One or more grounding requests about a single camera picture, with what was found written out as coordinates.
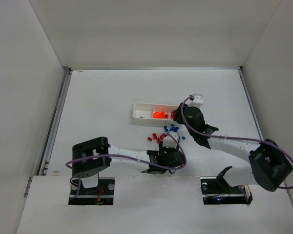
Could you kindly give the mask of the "orange spiral lego piece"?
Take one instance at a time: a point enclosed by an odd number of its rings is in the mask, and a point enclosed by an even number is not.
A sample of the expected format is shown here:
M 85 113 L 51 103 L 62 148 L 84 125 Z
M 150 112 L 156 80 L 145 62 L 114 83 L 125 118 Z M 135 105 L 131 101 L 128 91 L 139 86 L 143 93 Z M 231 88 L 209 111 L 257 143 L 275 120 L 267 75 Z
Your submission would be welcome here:
M 160 118 L 160 112 L 154 112 L 153 118 Z

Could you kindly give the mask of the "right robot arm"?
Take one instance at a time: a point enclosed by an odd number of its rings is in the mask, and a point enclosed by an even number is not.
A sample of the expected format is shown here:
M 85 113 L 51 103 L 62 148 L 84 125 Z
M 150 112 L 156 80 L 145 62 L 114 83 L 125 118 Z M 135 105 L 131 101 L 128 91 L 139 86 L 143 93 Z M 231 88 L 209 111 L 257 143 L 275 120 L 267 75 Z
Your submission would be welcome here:
M 277 144 L 245 137 L 221 134 L 219 129 L 206 124 L 201 110 L 181 103 L 172 112 L 173 120 L 186 126 L 194 141 L 202 147 L 225 152 L 250 164 L 254 177 L 250 184 L 257 183 L 263 189 L 274 192 L 293 171 L 293 159 Z

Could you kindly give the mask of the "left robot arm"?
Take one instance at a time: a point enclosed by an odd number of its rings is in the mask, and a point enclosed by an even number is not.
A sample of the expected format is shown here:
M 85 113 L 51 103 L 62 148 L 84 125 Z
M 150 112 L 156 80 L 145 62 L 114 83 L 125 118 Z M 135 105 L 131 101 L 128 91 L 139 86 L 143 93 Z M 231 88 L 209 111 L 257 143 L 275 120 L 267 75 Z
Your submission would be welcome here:
M 124 167 L 147 175 L 171 174 L 184 168 L 187 158 L 178 137 L 166 135 L 158 141 L 157 150 L 134 151 L 108 143 L 98 137 L 72 147 L 72 160 L 65 166 L 72 170 L 72 177 L 84 179 L 99 174 L 108 167 Z

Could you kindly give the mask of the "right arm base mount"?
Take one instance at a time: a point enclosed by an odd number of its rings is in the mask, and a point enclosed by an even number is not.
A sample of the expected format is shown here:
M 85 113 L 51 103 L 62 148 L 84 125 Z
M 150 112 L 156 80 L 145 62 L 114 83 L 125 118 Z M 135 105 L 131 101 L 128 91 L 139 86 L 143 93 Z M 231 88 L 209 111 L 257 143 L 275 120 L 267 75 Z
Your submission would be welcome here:
M 224 179 L 232 166 L 224 168 L 217 176 L 200 177 L 200 190 L 204 205 L 250 205 L 253 196 L 248 185 L 230 186 Z

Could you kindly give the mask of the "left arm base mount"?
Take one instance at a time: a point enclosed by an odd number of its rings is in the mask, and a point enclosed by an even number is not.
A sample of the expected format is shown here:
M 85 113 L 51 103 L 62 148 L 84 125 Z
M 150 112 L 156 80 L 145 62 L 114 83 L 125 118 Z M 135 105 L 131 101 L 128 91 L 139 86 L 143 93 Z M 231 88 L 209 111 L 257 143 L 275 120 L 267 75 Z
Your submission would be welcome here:
M 96 187 L 85 188 L 81 180 L 70 179 L 68 205 L 109 206 L 114 204 L 115 178 L 100 177 Z

